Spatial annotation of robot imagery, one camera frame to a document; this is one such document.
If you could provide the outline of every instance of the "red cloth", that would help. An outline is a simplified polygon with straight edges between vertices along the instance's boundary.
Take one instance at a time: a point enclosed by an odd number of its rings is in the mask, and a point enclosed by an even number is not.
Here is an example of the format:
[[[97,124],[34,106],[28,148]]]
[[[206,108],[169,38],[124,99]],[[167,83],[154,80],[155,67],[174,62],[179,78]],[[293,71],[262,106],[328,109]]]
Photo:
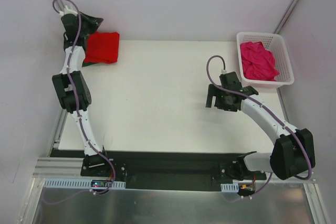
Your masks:
[[[240,44],[241,62],[244,76],[250,80],[276,81],[280,72],[275,69],[275,58],[266,50],[262,42],[246,42]]]
[[[115,63],[118,60],[119,34],[96,32],[89,36],[84,63]]]

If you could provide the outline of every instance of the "white table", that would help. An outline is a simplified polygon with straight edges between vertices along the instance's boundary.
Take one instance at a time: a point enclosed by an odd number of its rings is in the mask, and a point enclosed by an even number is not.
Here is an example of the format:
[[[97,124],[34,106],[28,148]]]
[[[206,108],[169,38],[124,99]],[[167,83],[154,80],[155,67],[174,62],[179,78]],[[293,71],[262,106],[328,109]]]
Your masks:
[[[90,121],[107,151],[245,153],[271,152],[273,145],[243,112],[206,108],[205,66],[222,55],[239,76],[235,42],[120,41],[118,63],[85,67],[91,91]],[[222,63],[211,75],[219,83]],[[283,115],[276,90],[260,92]],[[82,150],[72,117],[66,119],[60,150]]]

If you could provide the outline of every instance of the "white wall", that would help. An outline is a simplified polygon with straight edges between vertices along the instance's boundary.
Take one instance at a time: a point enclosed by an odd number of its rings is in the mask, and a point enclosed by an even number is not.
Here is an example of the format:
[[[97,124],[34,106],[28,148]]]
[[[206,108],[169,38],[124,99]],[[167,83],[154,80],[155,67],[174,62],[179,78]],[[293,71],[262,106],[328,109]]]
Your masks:
[[[234,41],[273,32],[291,0],[73,0],[121,39]]]
[[[62,24],[52,0],[0,0],[0,222],[17,223],[37,157],[46,155],[59,104]]]
[[[295,82],[281,89],[289,120],[314,135],[315,173],[336,223],[336,0],[302,0],[282,35]]]

